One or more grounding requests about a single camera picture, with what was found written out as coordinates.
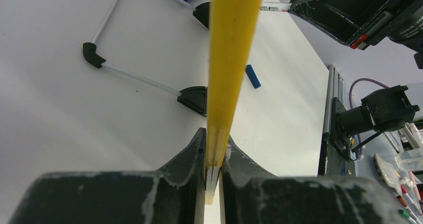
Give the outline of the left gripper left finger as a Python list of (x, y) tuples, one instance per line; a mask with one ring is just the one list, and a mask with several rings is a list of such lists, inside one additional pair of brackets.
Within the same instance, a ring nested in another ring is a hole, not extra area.
[(206, 129), (155, 171), (55, 172), (39, 176), (12, 224), (201, 224)]

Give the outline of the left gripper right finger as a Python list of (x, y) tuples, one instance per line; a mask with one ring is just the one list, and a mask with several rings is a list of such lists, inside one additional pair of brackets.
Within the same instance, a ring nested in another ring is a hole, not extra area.
[(223, 224), (404, 224), (379, 183), (358, 177), (278, 177), (229, 139), (220, 172)]

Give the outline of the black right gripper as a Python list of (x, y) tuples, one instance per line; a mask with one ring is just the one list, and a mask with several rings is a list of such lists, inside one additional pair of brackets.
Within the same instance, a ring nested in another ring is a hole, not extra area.
[(423, 0), (291, 0), (289, 13), (344, 46), (364, 50), (384, 38), (423, 49)]

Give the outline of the blue capped marker pen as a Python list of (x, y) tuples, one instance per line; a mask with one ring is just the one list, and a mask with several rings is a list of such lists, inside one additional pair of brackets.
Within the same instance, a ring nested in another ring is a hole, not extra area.
[(259, 9), (261, 11), (288, 12), (291, 5), (292, 3), (262, 2)]

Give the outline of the yellow framed whiteboard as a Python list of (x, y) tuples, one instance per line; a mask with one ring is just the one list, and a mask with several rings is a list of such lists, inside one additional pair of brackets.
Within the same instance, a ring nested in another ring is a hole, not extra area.
[[(126, 80), (110, 67), (140, 80), (154, 112), (163, 111), (174, 137), (206, 129), (205, 204), (219, 199), (219, 177), (238, 110), (245, 66), (262, 0), (105, 0), (85, 43), (102, 57), (101, 71)], [(211, 3), (211, 28), (192, 15), (198, 2)]]

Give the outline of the blue marker cap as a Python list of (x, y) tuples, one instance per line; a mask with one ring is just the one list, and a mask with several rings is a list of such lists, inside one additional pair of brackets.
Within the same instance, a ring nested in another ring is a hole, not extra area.
[(254, 89), (258, 89), (259, 87), (261, 87), (261, 83), (259, 82), (258, 77), (250, 64), (246, 65), (245, 72)]

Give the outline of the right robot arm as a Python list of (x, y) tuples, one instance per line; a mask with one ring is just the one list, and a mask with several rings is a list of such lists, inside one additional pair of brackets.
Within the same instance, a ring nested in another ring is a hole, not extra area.
[[(364, 50), (384, 38), (415, 52), (423, 66), (423, 0), (290, 0), (291, 14), (340, 44)], [(337, 114), (350, 136), (369, 130), (394, 131), (421, 119), (423, 107), (411, 99), (408, 86), (375, 91), (360, 107)]]

